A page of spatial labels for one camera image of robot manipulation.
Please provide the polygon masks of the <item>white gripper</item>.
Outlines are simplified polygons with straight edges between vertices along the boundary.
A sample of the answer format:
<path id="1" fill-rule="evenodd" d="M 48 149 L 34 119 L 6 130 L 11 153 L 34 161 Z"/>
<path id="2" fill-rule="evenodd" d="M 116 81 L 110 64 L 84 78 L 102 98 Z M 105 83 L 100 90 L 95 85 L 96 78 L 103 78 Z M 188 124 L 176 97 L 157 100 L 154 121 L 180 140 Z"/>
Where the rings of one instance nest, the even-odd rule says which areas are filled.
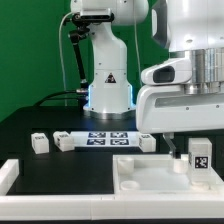
<path id="1" fill-rule="evenodd" d="M 174 132 L 224 129 L 224 93 L 185 95 L 181 85 L 145 85 L 137 97 L 136 127 L 141 133 L 164 133 L 176 158 Z"/>

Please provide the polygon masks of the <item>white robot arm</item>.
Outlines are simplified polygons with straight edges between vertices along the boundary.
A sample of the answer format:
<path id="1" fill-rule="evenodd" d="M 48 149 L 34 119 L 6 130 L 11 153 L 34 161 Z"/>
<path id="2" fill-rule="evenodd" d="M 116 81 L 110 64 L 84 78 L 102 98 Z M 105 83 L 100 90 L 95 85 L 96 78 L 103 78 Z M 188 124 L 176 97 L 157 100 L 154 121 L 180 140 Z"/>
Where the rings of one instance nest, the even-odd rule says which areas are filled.
<path id="1" fill-rule="evenodd" d="M 136 114 L 144 134 L 224 128 L 224 0 L 71 0 L 72 22 L 89 34 L 94 81 L 84 111 L 102 119 Z M 152 16 L 155 42 L 170 57 L 141 73 L 132 101 L 127 48 L 111 30 Z"/>

